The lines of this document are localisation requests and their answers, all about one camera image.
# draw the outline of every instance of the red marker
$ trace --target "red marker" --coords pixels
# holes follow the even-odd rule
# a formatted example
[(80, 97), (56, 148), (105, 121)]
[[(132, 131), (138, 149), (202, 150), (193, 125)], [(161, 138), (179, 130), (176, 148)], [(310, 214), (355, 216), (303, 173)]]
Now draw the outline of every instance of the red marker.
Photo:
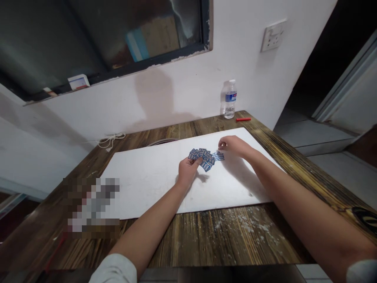
[(251, 120), (251, 118), (249, 117), (249, 118), (238, 118), (238, 119), (236, 119), (236, 122), (241, 122), (241, 121), (250, 121)]

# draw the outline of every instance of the white cable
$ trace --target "white cable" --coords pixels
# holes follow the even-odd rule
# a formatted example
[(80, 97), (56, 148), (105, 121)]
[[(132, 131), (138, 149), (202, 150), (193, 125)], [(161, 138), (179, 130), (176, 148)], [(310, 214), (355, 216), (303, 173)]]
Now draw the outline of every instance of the white cable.
[(110, 152), (110, 150), (114, 146), (114, 140), (121, 140), (121, 139), (125, 138), (125, 136), (126, 136), (125, 133), (114, 134), (112, 136), (107, 136), (107, 137), (101, 139), (100, 141), (96, 141), (96, 142), (97, 142), (97, 144), (100, 148), (105, 148), (107, 152)]

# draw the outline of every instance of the white sleeve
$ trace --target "white sleeve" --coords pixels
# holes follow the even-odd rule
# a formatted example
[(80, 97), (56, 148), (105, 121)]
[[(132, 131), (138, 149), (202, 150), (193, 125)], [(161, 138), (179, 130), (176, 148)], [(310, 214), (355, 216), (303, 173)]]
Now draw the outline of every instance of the white sleeve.
[(121, 254), (111, 254), (104, 258), (89, 283), (137, 283), (134, 264)]
[(377, 282), (377, 260), (366, 259), (352, 264), (347, 270), (347, 283)]

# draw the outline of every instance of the wall socket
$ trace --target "wall socket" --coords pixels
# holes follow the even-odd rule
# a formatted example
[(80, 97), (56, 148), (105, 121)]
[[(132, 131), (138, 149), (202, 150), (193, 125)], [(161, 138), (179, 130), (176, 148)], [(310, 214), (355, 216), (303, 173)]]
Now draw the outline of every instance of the wall socket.
[(273, 24), (265, 29), (261, 52), (280, 46), (283, 40), (286, 23), (287, 20), (283, 20), (282, 22)]

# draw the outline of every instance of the white foam board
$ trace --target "white foam board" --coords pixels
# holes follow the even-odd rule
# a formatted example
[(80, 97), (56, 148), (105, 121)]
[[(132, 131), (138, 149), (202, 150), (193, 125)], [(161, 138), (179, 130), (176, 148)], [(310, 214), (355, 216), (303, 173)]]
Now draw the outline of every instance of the white foam board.
[[(119, 195), (112, 200), (111, 209), (106, 209), (111, 210), (107, 217), (140, 217), (175, 184), (178, 164), (193, 148), (206, 148), (213, 153), (220, 138), (229, 135), (237, 135), (280, 168), (245, 128), (115, 153), (101, 176), (119, 178)], [(224, 159), (216, 161), (208, 172), (198, 168), (178, 213), (271, 201), (249, 163), (228, 152), (224, 152)]]

